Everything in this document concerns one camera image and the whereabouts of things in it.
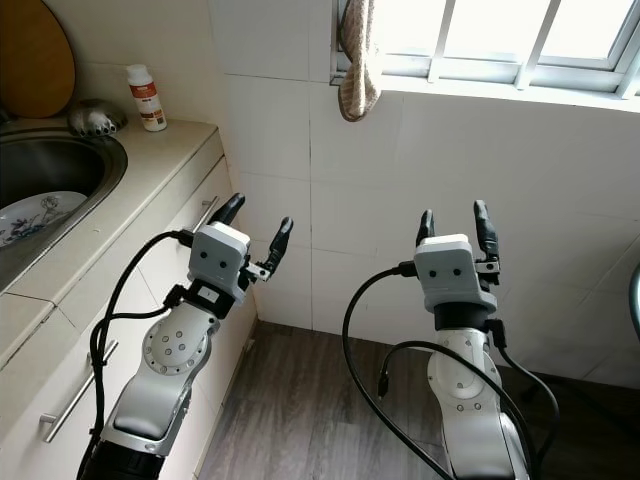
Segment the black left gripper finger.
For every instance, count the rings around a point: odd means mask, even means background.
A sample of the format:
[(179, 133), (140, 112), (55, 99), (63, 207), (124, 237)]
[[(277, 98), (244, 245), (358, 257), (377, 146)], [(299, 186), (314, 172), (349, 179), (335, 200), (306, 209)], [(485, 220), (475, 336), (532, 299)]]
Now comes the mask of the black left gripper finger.
[(243, 204), (244, 196), (242, 193), (234, 193), (233, 196), (228, 198), (228, 201), (224, 202), (224, 205), (221, 205), (218, 210), (212, 212), (210, 219), (207, 220), (207, 224), (221, 223), (224, 225), (232, 225)]
[(292, 218), (282, 219), (282, 223), (280, 223), (268, 247), (268, 256), (266, 256), (265, 260), (265, 270), (268, 273), (274, 274), (275, 270), (282, 264), (293, 228), (294, 221)]

